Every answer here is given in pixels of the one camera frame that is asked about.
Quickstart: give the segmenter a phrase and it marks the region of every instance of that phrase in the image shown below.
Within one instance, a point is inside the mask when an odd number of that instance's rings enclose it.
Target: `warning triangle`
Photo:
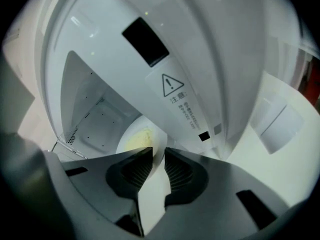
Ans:
[[[162,86],[163,86],[163,96],[166,97],[172,94],[185,84],[177,79],[172,78],[166,74],[162,74]]]

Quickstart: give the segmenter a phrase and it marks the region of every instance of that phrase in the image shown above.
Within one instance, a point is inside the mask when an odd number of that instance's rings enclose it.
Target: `black slot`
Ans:
[[[277,217],[251,190],[243,190],[236,195],[260,230],[276,220]]]
[[[207,139],[210,139],[209,132],[207,131],[199,134],[199,137],[202,142],[206,141]]]
[[[153,67],[169,55],[169,51],[164,44],[142,18],[135,20],[122,32],[122,35],[132,44],[150,67]]]
[[[66,170],[65,173],[68,177],[70,176],[74,176],[74,175],[77,175],[77,174],[82,174],[82,173],[85,173],[87,172],[88,170],[84,167],[79,167],[79,168],[75,168],[75,169],[70,169],[70,170]]]

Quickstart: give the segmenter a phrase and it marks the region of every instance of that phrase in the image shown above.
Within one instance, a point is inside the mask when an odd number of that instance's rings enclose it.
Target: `white plate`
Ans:
[[[150,178],[152,174],[155,172],[156,168],[160,165],[162,159],[164,158],[164,152],[167,146],[168,136],[163,130],[161,130],[144,115],[134,120],[133,123],[128,127],[128,129],[126,129],[119,141],[118,147],[116,149],[116,154],[125,152],[125,146],[128,140],[130,140],[130,138],[133,135],[146,128],[150,129],[152,132],[151,139],[153,150],[153,165],[152,171],[148,177]]]

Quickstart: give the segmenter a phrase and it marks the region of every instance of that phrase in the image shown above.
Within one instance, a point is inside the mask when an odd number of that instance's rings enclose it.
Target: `white appliance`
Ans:
[[[287,0],[30,0],[2,44],[34,96],[18,132],[90,159],[144,115],[293,206],[320,173],[320,117],[297,91],[319,51],[300,31]]]

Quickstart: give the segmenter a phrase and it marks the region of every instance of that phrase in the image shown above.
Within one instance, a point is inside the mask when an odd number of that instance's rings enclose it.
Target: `perforated vent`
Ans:
[[[178,191],[192,180],[191,166],[173,155],[165,156],[164,168],[169,177],[171,192]]]
[[[122,168],[121,174],[125,181],[140,189],[150,174],[152,161],[152,156],[142,155],[126,164]]]
[[[105,101],[105,99],[101,98],[95,105],[98,105],[99,103],[104,102],[104,101]]]
[[[71,135],[70,139],[69,139],[68,142],[67,142],[68,144],[72,145],[72,144],[74,143],[74,141],[75,141],[75,139],[76,139],[75,134],[76,134],[77,130],[78,130],[78,128],[76,128],[76,129],[74,130],[73,134]]]

